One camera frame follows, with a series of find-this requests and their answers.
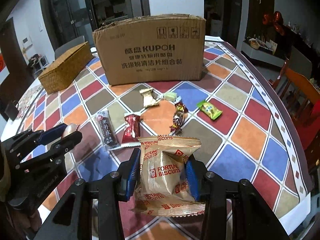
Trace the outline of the white low side table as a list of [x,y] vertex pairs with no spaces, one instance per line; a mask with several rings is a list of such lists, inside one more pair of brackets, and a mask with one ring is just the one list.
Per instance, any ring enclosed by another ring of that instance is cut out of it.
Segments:
[[272,54],[252,48],[244,41],[242,42],[241,51],[252,60],[261,61],[277,67],[282,67],[285,62],[283,59],[273,56]]

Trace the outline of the white shoe rack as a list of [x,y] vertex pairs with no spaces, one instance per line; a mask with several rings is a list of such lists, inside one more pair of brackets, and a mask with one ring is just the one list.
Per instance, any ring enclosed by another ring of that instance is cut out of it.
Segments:
[[33,78],[37,78],[48,66],[49,63],[45,56],[35,54],[29,59],[28,68]]

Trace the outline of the brown cardboard box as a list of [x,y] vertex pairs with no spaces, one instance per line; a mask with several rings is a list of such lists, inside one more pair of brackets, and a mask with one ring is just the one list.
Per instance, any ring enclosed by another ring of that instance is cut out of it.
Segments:
[[200,80],[206,20],[187,14],[142,16],[93,31],[93,41],[112,86]]

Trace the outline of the red wooden chair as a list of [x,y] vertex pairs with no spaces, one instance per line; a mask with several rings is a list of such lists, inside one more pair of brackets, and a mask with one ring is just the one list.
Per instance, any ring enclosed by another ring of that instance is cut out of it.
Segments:
[[[268,82],[273,89],[277,89],[283,77],[286,79],[286,84],[279,90],[278,95],[281,100],[284,100],[285,108],[296,127],[302,110],[309,103],[315,104],[319,100],[319,90],[305,76],[290,69],[288,59],[285,60],[277,78]],[[304,154],[310,172],[319,167],[319,132],[309,147],[304,150]]]

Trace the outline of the black mug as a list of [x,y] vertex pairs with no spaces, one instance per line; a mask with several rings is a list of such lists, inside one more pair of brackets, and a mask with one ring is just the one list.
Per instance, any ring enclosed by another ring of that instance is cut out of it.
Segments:
[[7,104],[7,107],[4,111],[4,113],[8,116],[9,119],[11,119],[12,121],[14,121],[18,114],[19,114],[19,103],[17,100],[14,100],[14,101],[10,101],[8,104]]

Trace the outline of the red garment on chair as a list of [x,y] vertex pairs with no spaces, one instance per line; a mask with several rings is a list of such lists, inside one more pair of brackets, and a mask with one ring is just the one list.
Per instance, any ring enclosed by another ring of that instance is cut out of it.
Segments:
[[299,135],[303,150],[306,150],[319,132],[320,101],[309,103],[301,112],[296,130]]

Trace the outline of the grey chair at right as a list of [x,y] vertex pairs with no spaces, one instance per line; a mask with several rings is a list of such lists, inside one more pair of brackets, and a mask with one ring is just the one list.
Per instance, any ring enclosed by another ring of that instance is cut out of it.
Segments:
[[289,68],[310,80],[312,63],[294,46],[291,47],[291,53],[289,57]]

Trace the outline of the red candy packet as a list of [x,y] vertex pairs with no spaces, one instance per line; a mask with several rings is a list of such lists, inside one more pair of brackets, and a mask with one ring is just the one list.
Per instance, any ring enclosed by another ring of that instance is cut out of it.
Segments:
[[124,115],[125,127],[121,141],[122,147],[136,147],[140,146],[138,138],[140,137],[140,114],[127,113]]

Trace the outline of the brown twisted candy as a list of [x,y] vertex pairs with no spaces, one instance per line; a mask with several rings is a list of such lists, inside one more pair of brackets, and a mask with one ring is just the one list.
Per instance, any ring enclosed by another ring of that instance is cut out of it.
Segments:
[[188,109],[185,104],[180,100],[175,103],[175,113],[172,118],[172,125],[170,126],[170,132],[174,133],[181,130],[184,124],[185,117],[187,116]]

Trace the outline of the dark fruit leather bar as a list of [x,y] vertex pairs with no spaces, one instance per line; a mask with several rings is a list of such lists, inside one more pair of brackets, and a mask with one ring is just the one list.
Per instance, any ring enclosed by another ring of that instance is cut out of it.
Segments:
[[109,111],[105,110],[98,112],[96,120],[105,148],[107,150],[118,148],[120,144],[114,132]]

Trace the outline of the floral placemat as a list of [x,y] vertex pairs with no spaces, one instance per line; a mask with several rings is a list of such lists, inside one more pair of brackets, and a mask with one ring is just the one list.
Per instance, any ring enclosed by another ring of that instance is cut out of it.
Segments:
[[21,119],[27,113],[29,107],[33,104],[33,101],[36,99],[39,92],[43,90],[42,85],[36,85],[32,88],[29,88],[26,93],[21,97],[18,102],[18,115],[17,119]]

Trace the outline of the white snack packet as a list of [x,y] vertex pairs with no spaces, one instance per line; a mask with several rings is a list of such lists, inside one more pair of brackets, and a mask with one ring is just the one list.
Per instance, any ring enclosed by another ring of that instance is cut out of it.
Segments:
[[67,137],[68,135],[72,134],[73,132],[78,130],[78,125],[76,124],[70,124],[66,127],[66,129],[64,130],[61,138]]

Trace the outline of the pale green candy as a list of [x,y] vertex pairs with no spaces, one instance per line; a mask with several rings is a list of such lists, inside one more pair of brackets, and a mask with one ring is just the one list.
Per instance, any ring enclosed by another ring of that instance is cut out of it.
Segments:
[[173,103],[177,103],[182,100],[182,98],[175,92],[166,92],[164,94],[161,94],[158,98],[161,100],[166,100]]

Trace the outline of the gold candy packet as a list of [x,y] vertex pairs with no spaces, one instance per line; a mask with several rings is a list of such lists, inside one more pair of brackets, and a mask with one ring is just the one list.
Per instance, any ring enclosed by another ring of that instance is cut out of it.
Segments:
[[152,88],[141,89],[139,93],[143,97],[143,106],[145,108],[158,106],[158,101],[153,97]]

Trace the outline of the colourful diamond pattern tablecloth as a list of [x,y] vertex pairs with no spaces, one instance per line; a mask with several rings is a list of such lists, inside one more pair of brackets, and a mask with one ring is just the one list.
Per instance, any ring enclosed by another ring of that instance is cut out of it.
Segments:
[[[142,116],[141,135],[168,134],[174,104],[161,100],[143,106],[139,91],[156,95],[175,92],[188,109],[181,134],[199,138],[196,157],[222,178],[247,178],[265,198],[288,233],[302,224],[311,209],[309,182],[302,174],[302,148],[284,104],[260,73],[241,55],[221,43],[204,48],[204,76],[199,81],[170,81],[112,86],[98,58],[94,58],[71,85],[60,92],[39,92],[18,131],[48,130],[62,122],[77,124],[83,139],[65,156],[67,176],[40,206],[46,219],[59,199],[78,178],[93,181],[115,170],[132,150],[107,151],[95,116],[107,109],[118,139],[126,113]],[[211,120],[197,103],[212,103],[222,111]]]

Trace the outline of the woven wicker basket box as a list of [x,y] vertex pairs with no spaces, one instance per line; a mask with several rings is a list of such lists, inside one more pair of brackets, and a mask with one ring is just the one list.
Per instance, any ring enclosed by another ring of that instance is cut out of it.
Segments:
[[38,77],[47,94],[64,90],[93,59],[88,42],[70,48],[59,56]]

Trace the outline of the fortune biscuits brown packet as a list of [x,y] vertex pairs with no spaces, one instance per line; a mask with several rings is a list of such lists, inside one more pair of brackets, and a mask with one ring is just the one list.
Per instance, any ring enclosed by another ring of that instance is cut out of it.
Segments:
[[131,211],[161,217],[203,214],[205,205],[191,194],[185,167],[189,157],[201,148],[201,141],[172,135],[139,137],[138,141],[139,180]]

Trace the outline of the grey dining chair left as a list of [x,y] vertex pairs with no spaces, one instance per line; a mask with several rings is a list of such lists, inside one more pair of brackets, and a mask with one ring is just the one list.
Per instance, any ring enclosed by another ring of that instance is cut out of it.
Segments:
[[85,43],[85,37],[84,35],[81,35],[65,44],[63,44],[62,46],[60,46],[59,48],[57,48],[55,50],[55,59],[59,58],[63,53],[65,53],[67,50],[80,45],[82,43]]

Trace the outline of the red foil balloon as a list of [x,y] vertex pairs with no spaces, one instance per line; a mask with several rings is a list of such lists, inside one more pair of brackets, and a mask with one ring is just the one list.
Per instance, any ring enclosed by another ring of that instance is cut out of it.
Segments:
[[274,13],[265,13],[263,15],[263,25],[273,25],[276,32],[280,33],[281,36],[285,34],[283,23],[283,17],[279,11],[275,11]]

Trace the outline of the green snack packet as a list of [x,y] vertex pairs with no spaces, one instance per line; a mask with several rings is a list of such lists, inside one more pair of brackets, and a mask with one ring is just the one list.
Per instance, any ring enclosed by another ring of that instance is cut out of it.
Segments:
[[222,111],[216,108],[212,103],[205,100],[197,103],[197,107],[200,111],[206,114],[211,120],[216,120],[221,114]]

